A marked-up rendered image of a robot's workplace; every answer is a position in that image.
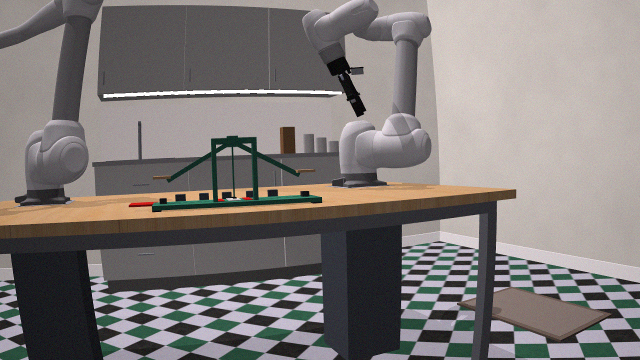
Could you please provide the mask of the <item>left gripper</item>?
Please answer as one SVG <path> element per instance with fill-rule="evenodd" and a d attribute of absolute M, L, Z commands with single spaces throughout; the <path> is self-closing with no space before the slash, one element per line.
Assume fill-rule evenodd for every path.
<path fill-rule="evenodd" d="M 338 59 L 335 59 L 326 64 L 326 66 L 332 76 L 338 75 L 339 82 L 341 83 L 347 97 L 346 100 L 350 102 L 350 105 L 352 105 L 356 116 L 363 116 L 364 112 L 367 110 L 365 109 L 365 105 L 362 103 L 361 97 L 359 96 L 361 95 L 361 93 L 356 91 L 350 76 L 345 72 L 346 69 L 350 68 L 345 57 L 339 57 Z"/>

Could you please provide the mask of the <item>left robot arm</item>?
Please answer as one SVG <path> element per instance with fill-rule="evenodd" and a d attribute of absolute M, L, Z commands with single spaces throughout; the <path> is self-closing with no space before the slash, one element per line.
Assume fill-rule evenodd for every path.
<path fill-rule="evenodd" d="M 418 48 L 431 34 L 430 19 L 417 12 L 377 16 L 374 0 L 351 0 L 330 14 L 314 9 L 302 18 L 307 38 L 325 65 L 345 55 L 338 40 L 348 34 L 373 42 L 394 41 L 397 46 L 392 115 L 382 131 L 365 120 L 344 126 L 339 142 L 341 175 L 333 179 L 333 187 L 387 186 L 378 180 L 378 168 L 418 166 L 431 154 L 429 134 L 415 117 Z"/>

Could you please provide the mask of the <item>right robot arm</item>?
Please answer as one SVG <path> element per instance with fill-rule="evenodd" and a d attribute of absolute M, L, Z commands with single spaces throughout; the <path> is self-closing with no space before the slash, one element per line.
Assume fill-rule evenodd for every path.
<path fill-rule="evenodd" d="M 104 0 L 52 0 L 18 27 L 0 32 L 0 49 L 65 24 L 55 82 L 52 120 L 30 135 L 25 147 L 27 193 L 21 207 L 65 204 L 64 185 L 82 177 L 89 162 L 79 122 L 90 28 Z"/>

